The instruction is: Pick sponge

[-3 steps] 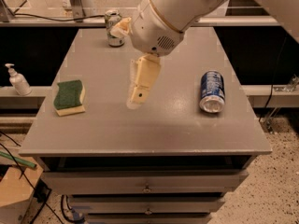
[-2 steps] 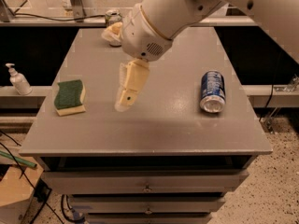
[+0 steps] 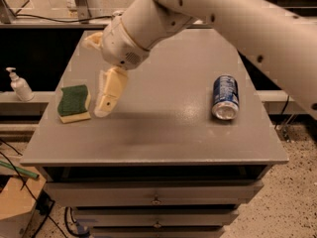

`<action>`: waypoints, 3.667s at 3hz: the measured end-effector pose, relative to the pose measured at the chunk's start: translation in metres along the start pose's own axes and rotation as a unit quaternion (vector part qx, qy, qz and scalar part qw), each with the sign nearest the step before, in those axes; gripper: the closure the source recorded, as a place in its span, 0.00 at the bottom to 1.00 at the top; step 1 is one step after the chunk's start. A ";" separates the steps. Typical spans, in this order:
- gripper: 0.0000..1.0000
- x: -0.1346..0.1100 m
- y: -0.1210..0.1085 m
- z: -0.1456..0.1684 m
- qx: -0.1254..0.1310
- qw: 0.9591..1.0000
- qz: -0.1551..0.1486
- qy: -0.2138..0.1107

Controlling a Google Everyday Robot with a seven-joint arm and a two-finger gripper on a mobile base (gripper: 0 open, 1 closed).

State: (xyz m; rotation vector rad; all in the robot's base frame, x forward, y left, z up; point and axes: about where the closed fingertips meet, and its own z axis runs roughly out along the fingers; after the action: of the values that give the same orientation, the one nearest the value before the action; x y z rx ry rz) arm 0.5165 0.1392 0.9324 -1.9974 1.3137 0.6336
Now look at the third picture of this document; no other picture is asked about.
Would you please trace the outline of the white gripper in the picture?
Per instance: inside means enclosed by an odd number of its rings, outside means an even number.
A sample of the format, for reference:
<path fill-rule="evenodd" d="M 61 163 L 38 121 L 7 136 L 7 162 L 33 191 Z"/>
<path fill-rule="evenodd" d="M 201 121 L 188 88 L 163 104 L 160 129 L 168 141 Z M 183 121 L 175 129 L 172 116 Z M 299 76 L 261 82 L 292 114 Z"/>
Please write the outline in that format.
<path fill-rule="evenodd" d="M 115 65 L 99 73 L 94 108 L 97 117 L 106 117 L 116 107 L 128 82 L 125 69 L 135 69 L 149 57 L 150 50 L 143 43 L 148 40 L 149 22 L 148 16 L 115 16 L 103 33 L 94 33 L 82 41 L 87 49 L 101 49 L 102 57 Z"/>

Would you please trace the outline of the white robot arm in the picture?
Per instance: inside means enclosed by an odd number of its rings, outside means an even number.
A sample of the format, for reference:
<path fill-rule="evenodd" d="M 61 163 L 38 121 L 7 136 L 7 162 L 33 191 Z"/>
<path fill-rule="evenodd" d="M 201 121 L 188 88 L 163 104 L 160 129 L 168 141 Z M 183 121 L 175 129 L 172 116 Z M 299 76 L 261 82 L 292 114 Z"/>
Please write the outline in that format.
<path fill-rule="evenodd" d="M 83 45 L 112 65 L 101 78 L 95 112 L 109 114 L 151 49 L 201 20 L 317 119 L 317 26 L 265 0 L 135 0 Z"/>

